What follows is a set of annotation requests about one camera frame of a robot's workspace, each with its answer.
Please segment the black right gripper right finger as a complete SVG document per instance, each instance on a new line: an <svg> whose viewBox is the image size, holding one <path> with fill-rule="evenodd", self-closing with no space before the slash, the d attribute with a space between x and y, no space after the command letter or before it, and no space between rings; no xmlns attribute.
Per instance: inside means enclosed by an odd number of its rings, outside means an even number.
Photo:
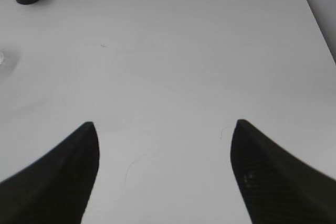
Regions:
<svg viewBox="0 0 336 224"><path fill-rule="evenodd" d="M335 223L335 179L239 119L232 170L252 223Z"/></svg>

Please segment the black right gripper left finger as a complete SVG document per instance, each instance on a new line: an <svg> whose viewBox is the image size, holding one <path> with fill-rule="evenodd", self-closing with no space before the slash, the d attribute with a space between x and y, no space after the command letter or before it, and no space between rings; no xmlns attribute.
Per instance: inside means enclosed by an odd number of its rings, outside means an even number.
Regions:
<svg viewBox="0 0 336 224"><path fill-rule="evenodd" d="M44 156L1 182L1 223L81 223L100 163L85 122Z"/></svg>

